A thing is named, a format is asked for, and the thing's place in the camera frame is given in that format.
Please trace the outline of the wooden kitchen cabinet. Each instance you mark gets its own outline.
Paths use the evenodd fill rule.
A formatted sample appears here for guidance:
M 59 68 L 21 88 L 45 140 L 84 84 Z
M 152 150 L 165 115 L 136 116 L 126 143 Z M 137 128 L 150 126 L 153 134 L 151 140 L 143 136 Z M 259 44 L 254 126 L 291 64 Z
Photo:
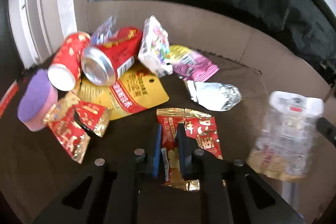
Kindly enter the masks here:
M 74 0 L 77 27 L 92 33 L 109 16 L 116 26 L 143 28 L 155 16 L 171 44 L 216 53 L 262 73 L 269 92 L 326 98 L 329 84 L 303 59 L 264 32 L 229 17 L 188 5 L 147 0 Z

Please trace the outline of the red drink can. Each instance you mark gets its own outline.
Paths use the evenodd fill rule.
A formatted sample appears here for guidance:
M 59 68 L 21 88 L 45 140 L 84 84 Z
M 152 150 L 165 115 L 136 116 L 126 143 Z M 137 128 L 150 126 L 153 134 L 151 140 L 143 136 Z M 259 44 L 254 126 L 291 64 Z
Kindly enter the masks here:
M 123 27 L 106 43 L 86 47 L 81 54 L 86 78 L 98 86 L 113 85 L 135 63 L 142 35 L 138 28 Z

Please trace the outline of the red gold snack packet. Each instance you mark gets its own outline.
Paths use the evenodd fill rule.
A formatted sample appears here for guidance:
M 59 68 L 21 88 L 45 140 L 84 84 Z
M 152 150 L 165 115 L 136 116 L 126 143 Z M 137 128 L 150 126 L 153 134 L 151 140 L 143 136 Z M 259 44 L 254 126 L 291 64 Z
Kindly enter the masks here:
M 70 91 L 50 108 L 43 123 L 70 158 L 81 164 L 91 135 L 104 136 L 111 113 L 110 108 L 83 101 Z

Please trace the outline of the red paper cup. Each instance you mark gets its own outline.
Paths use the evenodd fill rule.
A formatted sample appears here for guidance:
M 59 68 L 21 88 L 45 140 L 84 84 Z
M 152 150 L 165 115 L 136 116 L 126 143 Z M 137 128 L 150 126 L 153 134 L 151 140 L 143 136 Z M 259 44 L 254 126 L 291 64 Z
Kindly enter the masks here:
M 90 40 L 85 32 L 76 32 L 65 38 L 47 71 L 49 81 L 56 89 L 67 92 L 75 87 L 81 76 L 80 56 Z

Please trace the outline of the clear plastic bag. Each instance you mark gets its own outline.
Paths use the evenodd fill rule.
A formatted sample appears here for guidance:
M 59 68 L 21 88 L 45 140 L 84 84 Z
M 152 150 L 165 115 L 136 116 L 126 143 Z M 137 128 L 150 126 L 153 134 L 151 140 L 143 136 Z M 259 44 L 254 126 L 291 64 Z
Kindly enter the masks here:
M 261 135 L 248 157 L 255 172 L 282 181 L 306 176 L 324 112 L 321 98 L 274 91 L 268 99 Z

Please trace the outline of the purple pink heart sponge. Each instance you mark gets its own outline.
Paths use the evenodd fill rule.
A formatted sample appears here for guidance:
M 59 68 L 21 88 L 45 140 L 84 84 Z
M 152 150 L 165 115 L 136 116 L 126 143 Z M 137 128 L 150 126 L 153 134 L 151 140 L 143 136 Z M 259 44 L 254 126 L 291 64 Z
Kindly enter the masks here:
M 31 78 L 19 102 L 18 119 L 32 132 L 45 128 L 43 119 L 58 101 L 58 91 L 50 83 L 47 70 L 39 69 Z

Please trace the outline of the white colourful snack packet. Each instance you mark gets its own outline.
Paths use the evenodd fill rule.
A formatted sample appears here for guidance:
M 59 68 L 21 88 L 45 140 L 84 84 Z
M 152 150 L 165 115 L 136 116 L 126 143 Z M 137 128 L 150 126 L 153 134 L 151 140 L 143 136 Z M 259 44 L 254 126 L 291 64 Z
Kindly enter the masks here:
M 153 15 L 144 22 L 138 59 L 159 78 L 173 74 L 168 33 Z

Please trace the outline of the silver foil wrapper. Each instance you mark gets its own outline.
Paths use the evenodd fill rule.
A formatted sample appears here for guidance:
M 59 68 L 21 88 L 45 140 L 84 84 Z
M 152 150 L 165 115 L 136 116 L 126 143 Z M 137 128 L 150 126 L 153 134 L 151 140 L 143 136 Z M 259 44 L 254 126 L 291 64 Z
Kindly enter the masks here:
M 210 111 L 229 111 L 241 100 L 239 89 L 231 84 L 184 81 L 190 99 Z

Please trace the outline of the red gold candy packet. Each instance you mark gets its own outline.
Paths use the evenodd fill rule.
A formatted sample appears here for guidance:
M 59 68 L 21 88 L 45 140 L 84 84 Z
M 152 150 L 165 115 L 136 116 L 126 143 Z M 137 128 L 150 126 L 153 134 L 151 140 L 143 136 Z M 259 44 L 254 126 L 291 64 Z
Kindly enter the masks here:
M 178 126 L 184 125 L 189 143 L 214 155 L 223 158 L 215 117 L 197 110 L 181 108 L 157 109 L 157 119 L 162 126 L 161 155 L 165 169 L 165 186 L 180 190 L 199 190 L 198 180 L 184 180 L 180 170 Z

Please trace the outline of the purple yellow snack wrapper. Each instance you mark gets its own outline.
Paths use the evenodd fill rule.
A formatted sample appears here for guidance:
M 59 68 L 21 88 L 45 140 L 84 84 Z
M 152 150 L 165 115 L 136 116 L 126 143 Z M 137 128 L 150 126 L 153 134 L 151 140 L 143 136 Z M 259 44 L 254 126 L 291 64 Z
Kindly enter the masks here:
M 170 46 L 173 72 L 183 80 L 205 82 L 219 71 L 219 67 L 196 50 L 181 45 Z

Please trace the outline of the red floor mat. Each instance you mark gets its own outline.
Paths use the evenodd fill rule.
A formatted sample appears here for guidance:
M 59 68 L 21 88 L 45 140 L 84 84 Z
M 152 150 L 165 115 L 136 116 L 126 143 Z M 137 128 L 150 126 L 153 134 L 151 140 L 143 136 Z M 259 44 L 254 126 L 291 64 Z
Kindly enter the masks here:
M 3 113 L 5 112 L 7 106 L 15 96 L 15 94 L 18 92 L 19 87 L 17 80 L 15 80 L 10 87 L 7 89 L 5 94 L 3 95 L 1 102 L 0 102 L 0 118 L 2 117 Z

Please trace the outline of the yellow red large pouch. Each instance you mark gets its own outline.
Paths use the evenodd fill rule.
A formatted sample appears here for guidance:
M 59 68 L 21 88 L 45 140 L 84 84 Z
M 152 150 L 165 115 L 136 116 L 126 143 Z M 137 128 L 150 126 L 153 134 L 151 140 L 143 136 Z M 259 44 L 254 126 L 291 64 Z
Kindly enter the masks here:
M 109 119 L 112 121 L 159 106 L 169 100 L 159 78 L 139 62 L 110 87 L 97 86 L 84 77 L 78 94 L 84 101 L 111 109 Z

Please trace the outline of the clear crinkled wrapper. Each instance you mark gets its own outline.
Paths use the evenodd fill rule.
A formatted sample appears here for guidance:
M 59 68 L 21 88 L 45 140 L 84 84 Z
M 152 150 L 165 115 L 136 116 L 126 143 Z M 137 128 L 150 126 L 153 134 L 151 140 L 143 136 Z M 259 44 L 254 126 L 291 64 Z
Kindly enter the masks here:
M 116 18 L 114 16 L 110 16 L 91 36 L 91 45 L 96 46 L 106 43 L 114 33 L 115 24 Z

